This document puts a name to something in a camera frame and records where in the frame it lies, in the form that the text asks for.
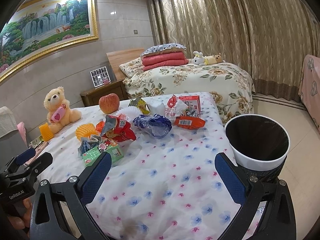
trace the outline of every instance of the curtain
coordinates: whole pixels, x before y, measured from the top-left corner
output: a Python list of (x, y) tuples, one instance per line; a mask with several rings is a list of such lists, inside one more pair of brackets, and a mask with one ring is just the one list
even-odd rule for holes
[(256, 92), (299, 101), (303, 58), (320, 56), (319, 22), (300, 0), (149, 0), (157, 44), (221, 53)]

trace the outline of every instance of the tile floor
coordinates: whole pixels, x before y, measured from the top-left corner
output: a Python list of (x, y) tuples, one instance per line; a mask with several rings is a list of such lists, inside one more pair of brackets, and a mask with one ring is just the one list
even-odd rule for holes
[(256, 114), (276, 120), (289, 133), (290, 152), (279, 178), (288, 184), (297, 240), (302, 240), (320, 215), (320, 135), (307, 111), (255, 99), (253, 107)]

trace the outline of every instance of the landscape painting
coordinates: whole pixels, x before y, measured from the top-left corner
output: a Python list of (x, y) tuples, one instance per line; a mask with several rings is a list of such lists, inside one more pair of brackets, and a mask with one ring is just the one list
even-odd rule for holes
[(0, 32), (0, 82), (57, 49), (98, 38), (94, 0), (33, 0)]

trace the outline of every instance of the teddy bear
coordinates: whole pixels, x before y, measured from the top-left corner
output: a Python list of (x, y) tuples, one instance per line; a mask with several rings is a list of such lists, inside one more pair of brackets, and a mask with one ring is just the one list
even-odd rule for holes
[(81, 112), (70, 109), (70, 102), (64, 96), (64, 88), (52, 89), (44, 99), (44, 107), (49, 111), (47, 120), (53, 134), (58, 133), (63, 127), (76, 122), (81, 118)]
[(193, 58), (193, 63), (199, 66), (213, 65), (223, 62), (221, 53), (219, 53), (219, 55), (205, 57), (203, 56), (202, 52), (194, 51), (193, 54), (195, 55), (195, 57)]

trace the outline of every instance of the apple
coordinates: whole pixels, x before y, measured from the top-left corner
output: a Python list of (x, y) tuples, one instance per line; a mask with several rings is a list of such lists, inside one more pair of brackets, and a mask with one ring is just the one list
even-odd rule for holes
[(119, 109), (120, 99), (117, 94), (109, 94), (99, 99), (99, 106), (105, 114), (111, 114)]

